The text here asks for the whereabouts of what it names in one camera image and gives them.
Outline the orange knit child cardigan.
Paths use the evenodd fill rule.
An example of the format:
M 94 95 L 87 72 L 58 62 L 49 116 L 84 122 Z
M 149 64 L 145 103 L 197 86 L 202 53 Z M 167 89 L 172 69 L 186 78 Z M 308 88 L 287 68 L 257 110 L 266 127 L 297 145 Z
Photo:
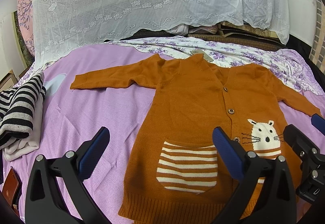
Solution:
M 269 69 L 222 68 L 200 54 L 180 60 L 153 55 L 77 75 L 71 88 L 133 84 L 155 95 L 128 161 L 120 216 L 135 223 L 211 223 L 236 187 L 213 144 L 216 127 L 260 157 L 283 155 L 294 185 L 300 184 L 300 159 L 284 141 L 279 103 L 308 116 L 320 110 Z

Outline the brown leather phone case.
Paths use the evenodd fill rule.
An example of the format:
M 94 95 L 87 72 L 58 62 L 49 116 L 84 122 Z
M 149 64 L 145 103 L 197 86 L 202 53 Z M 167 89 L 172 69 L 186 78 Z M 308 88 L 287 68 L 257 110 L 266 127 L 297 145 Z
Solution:
M 19 217 L 19 199 L 22 195 L 22 182 L 13 167 L 11 167 L 5 179 L 2 194 L 9 206 Z

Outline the beige checked cloth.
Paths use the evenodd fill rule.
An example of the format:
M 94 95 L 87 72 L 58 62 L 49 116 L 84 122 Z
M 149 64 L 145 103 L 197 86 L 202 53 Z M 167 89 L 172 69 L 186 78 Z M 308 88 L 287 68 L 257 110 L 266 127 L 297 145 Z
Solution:
M 325 70 L 325 7 L 322 0 L 316 0 L 316 29 L 313 40 L 312 49 L 310 52 L 310 60 L 317 68 L 324 73 Z

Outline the purple floral white quilt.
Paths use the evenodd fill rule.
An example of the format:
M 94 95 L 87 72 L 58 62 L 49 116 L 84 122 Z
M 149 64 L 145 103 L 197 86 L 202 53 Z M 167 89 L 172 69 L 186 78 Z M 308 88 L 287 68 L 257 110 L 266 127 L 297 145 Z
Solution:
M 192 55 L 192 51 L 202 50 L 220 67 L 255 63 L 270 69 L 285 85 L 298 92 L 311 91 L 316 95 L 324 95 L 324 90 L 316 81 L 311 68 L 298 52 L 291 49 L 263 51 L 245 45 L 183 36 L 108 41 L 101 45 L 129 46 L 143 53 L 158 53 L 175 59 L 185 59 Z

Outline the lilac bed sheet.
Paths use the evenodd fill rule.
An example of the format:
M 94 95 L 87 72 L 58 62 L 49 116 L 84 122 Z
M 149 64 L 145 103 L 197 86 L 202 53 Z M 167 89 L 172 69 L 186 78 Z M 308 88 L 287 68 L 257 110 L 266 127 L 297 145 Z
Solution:
M 77 75 L 132 65 L 153 55 L 165 59 L 160 54 L 149 55 L 125 46 L 96 45 L 74 50 L 45 71 L 43 81 L 46 83 L 46 95 L 43 101 L 40 147 L 13 164 L 23 184 L 23 199 L 19 203 L 19 210 L 24 217 L 28 182 L 37 156 L 56 159 L 69 150 L 77 151 L 101 127 L 106 127 L 110 132 L 110 142 L 91 177 L 83 184 L 109 223 L 135 223 L 120 216 L 118 212 L 123 201 L 124 179 L 131 151 L 153 103 L 155 90 L 137 84 L 127 88 L 96 89 L 72 89 L 71 85 Z M 315 102 L 309 98 L 307 100 L 320 110 L 318 115 L 324 118 L 324 97 L 318 97 Z M 308 128 L 312 126 L 312 115 L 297 111 L 284 102 L 280 102 L 279 107 L 287 125 L 293 124 L 311 140 Z M 64 181 L 58 178 L 57 182 L 68 210 L 73 216 L 79 217 Z M 244 211 L 244 217 L 252 213 L 263 184 L 264 178 L 260 178 Z

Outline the black white striped folded garment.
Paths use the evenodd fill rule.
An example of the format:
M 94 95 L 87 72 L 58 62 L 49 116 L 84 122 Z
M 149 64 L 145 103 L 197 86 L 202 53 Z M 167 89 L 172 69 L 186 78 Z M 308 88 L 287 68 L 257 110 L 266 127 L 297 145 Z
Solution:
M 43 80 L 44 73 L 39 72 L 20 87 L 1 91 L 2 149 L 32 135 L 36 104 L 42 105 L 46 95 Z

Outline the woven brown mat stack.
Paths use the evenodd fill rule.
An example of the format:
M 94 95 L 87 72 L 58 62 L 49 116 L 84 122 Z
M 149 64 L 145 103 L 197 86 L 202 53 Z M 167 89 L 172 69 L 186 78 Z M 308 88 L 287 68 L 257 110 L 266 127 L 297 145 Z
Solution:
M 229 22 L 221 22 L 216 25 L 218 26 L 216 34 L 188 34 L 187 36 L 205 41 L 250 46 L 264 51 L 278 51 L 286 48 L 273 31 L 254 28 L 249 24 L 237 26 Z

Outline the pink floral hanging cloth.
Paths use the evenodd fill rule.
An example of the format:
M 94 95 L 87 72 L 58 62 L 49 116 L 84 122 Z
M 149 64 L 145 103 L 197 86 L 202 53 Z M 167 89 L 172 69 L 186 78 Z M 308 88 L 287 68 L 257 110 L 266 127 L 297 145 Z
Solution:
M 35 56 L 32 0 L 17 0 L 18 25 L 29 53 Z

